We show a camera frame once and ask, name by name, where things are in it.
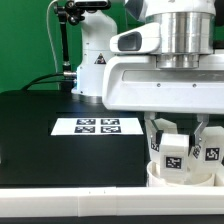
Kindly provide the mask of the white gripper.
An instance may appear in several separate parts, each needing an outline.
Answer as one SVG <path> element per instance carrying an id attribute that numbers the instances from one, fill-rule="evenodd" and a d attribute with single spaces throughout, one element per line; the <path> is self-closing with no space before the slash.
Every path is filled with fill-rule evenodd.
<path id="1" fill-rule="evenodd" d="M 106 65 L 102 101 L 110 110 L 143 111 L 148 146 L 159 150 L 163 131 L 155 112 L 195 113 L 189 148 L 200 143 L 208 114 L 224 114 L 224 54 L 202 56 L 195 69 L 158 69 L 153 56 L 115 56 Z"/>

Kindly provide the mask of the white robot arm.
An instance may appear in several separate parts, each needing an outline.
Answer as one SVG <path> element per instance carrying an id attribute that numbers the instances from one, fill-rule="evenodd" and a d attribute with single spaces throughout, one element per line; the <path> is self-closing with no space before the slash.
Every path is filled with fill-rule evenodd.
<path id="1" fill-rule="evenodd" d="M 125 0 L 144 24 L 110 40 L 102 101 L 110 110 L 194 113 L 197 146 L 211 114 L 224 114 L 224 47 L 214 45 L 220 0 Z"/>

